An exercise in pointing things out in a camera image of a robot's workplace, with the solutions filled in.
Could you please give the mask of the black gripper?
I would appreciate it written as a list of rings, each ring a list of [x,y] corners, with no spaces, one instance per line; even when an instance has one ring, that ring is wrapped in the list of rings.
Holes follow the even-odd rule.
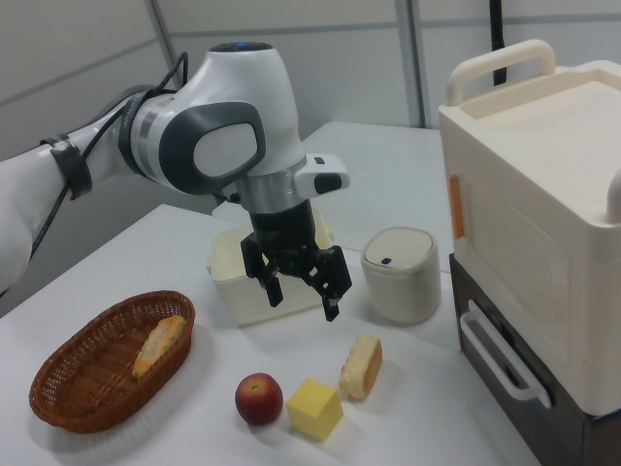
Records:
[[[241,241],[245,273],[259,281],[270,306],[277,307],[283,299],[279,270],[302,278],[313,288],[321,297],[326,320],[334,321],[352,281],[341,247],[318,248],[311,202],[303,201],[279,213],[249,216],[253,233]]]

